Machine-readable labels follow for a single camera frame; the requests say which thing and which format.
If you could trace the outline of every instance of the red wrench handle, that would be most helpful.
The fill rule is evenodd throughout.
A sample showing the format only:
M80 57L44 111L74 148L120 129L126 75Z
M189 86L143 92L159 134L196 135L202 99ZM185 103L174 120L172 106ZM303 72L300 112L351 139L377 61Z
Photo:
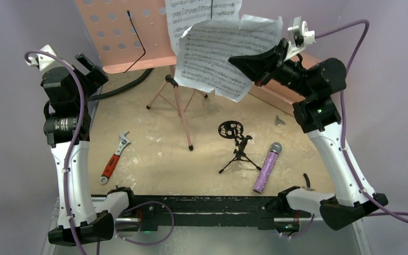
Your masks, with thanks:
M116 163L118 163L119 159L120 159L119 155L113 154L113 156L108 161L107 166L104 168L102 177L107 177L108 179L110 178L110 176L113 174L113 171L115 170Z

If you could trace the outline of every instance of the pink music stand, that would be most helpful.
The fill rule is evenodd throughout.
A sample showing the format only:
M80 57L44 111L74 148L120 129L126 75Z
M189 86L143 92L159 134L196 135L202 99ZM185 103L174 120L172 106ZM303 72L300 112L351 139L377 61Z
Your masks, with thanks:
M75 2L96 50L98 50L105 72L124 72L143 54L141 44L127 15L127 11L130 11L132 22L146 49L145 56L136 62L131 70L168 65L171 76L174 77L176 56L169 42L164 0L75 0ZM182 119L189 149L193 150L184 112L195 92L202 94L205 98L207 95L193 90L190 100L183 108L179 88L173 85L175 106L160 94L167 84L168 82L165 81L160 86L146 108L151 108L158 96L172 105Z

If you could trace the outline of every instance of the table surface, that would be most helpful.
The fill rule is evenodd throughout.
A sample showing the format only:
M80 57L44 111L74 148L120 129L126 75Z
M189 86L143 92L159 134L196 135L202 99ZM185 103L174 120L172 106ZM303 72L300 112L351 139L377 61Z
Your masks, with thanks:
M118 88L142 71L111 74L103 92ZM162 98L150 102L163 83L168 67L154 69L137 87L99 102L90 132L88 169L92 194L106 194L115 185L131 187L135 194L202 195L202 196L276 196L291 186L304 186L307 173L312 188L334 192L326 168L312 142L303 134L295 119L281 110L247 95L239 103L209 95L195 95L185 116L194 151L189 151L184 127L177 111ZM179 87L186 105L192 89ZM162 95L174 102L172 86ZM278 115L285 125L275 126ZM244 135L251 135L246 155L259 166L273 142L283 151L262 194L252 191L259 171L250 163L234 162L223 174L218 171L234 155L234 140L218 134L220 123L239 121ZM129 130L131 141L121 154L115 172L105 185L100 176L118 146L118 136Z

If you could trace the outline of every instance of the perforated metal panel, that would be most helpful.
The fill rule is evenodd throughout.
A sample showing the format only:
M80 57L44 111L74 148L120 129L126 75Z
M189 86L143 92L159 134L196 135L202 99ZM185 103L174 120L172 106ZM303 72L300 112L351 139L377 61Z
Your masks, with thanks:
M132 22L146 55L131 69L174 65L164 0L75 0L95 44L104 71L124 72L142 54Z

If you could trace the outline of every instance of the paper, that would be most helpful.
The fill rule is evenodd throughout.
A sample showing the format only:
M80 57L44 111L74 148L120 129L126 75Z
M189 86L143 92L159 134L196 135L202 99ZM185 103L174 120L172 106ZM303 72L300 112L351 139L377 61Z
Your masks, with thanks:
M180 39L174 79L184 87L240 101L250 81L228 62L232 56L257 55L279 43L282 19L244 15L240 21L208 20L195 24Z
M213 20L239 20L241 7L242 0L165 0L169 40L174 53L177 55L179 51L183 32L196 23L210 20L211 9Z

